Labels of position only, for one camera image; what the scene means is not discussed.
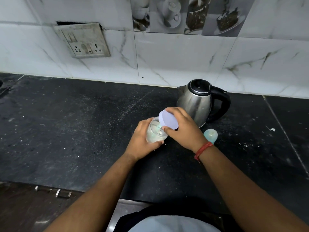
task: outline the bottle cap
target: bottle cap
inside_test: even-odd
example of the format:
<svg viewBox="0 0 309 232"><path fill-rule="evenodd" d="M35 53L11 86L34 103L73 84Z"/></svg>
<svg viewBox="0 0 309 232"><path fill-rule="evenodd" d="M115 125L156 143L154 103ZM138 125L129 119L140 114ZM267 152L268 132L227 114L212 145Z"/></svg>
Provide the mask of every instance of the bottle cap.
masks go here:
<svg viewBox="0 0 309 232"><path fill-rule="evenodd" d="M175 116L166 110L160 112L159 122L161 126L167 126L171 129L178 128L178 121L176 120Z"/></svg>

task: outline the kettle spout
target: kettle spout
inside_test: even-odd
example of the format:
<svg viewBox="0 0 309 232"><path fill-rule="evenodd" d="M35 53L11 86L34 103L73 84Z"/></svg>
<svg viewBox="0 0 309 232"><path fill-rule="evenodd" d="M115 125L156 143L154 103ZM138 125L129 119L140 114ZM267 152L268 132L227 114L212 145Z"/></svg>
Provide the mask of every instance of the kettle spout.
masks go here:
<svg viewBox="0 0 309 232"><path fill-rule="evenodd" d="M186 88L186 85L177 87L178 91L181 92L181 93L184 93L185 88Z"/></svg>

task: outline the stainless steel kettle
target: stainless steel kettle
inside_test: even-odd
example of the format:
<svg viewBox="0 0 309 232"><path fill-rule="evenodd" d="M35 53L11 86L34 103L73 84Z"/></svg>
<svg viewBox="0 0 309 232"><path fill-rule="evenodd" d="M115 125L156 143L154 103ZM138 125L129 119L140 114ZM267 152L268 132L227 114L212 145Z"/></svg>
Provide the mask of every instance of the stainless steel kettle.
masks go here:
<svg viewBox="0 0 309 232"><path fill-rule="evenodd" d="M206 122L210 123L219 119L230 108L231 100L228 93L212 86L208 81L195 79L177 89L180 91L177 106L182 107L199 128ZM216 113L211 113L214 99L222 101L222 104Z"/></svg>

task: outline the red wrist thread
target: red wrist thread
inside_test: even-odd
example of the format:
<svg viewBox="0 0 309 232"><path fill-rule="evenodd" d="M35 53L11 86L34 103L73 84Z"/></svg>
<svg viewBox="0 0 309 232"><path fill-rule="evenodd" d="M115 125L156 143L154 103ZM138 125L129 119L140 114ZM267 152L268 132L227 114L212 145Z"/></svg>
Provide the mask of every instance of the red wrist thread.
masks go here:
<svg viewBox="0 0 309 232"><path fill-rule="evenodd" d="M194 156L194 159L196 159L197 161L200 161L199 156L200 154L202 154L204 152L204 150L206 150L208 147L213 146L213 144L211 142L207 142L205 143L196 153Z"/></svg>

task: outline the black granite countertop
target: black granite countertop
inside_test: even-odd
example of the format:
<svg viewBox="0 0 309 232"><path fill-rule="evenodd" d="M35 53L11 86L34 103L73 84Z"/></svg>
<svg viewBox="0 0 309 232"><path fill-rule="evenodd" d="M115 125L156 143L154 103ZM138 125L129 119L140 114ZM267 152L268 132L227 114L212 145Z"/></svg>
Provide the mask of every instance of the black granite countertop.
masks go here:
<svg viewBox="0 0 309 232"><path fill-rule="evenodd" d="M0 74L0 80L0 180L78 191L87 190L121 156L138 121L176 105L178 93L11 74ZM216 146L309 224L309 100L230 96L229 111L202 130L217 130ZM169 137L136 164L121 198L192 200L228 213L206 170Z"/></svg>

